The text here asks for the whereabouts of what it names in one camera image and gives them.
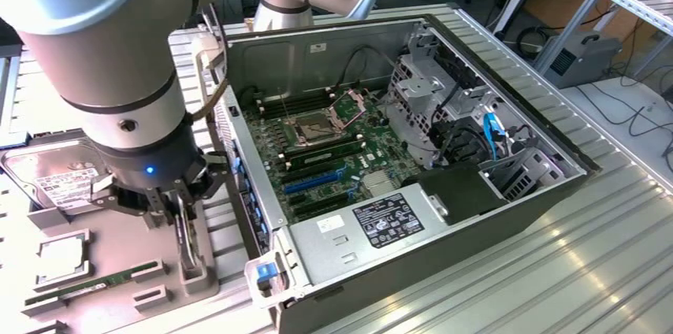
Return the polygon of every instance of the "robotic arm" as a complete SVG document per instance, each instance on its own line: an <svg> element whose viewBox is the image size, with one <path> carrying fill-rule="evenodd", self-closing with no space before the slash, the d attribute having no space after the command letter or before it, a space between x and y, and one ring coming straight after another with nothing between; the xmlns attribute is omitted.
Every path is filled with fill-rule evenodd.
<svg viewBox="0 0 673 334"><path fill-rule="evenodd" d="M143 214L165 192L182 197L178 184L217 184L203 180L211 173L166 41L211 1L0 0L0 16L82 119L114 176L106 186L118 188L117 209L127 213ZM262 0L255 29L310 24L310 4L364 18L374 1Z"/></svg>

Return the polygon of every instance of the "hard drive label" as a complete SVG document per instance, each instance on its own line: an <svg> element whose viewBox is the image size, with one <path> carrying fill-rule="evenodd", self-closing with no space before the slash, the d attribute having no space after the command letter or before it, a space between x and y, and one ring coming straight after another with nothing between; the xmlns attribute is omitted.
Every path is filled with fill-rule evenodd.
<svg viewBox="0 0 673 334"><path fill-rule="evenodd" d="M354 209L372 246L381 248L425 230L402 194Z"/></svg>
<svg viewBox="0 0 673 334"><path fill-rule="evenodd" d="M90 179L95 176L98 176L98 171L91 168L37 178L35 183L54 205L70 209L89 205Z"/></svg>

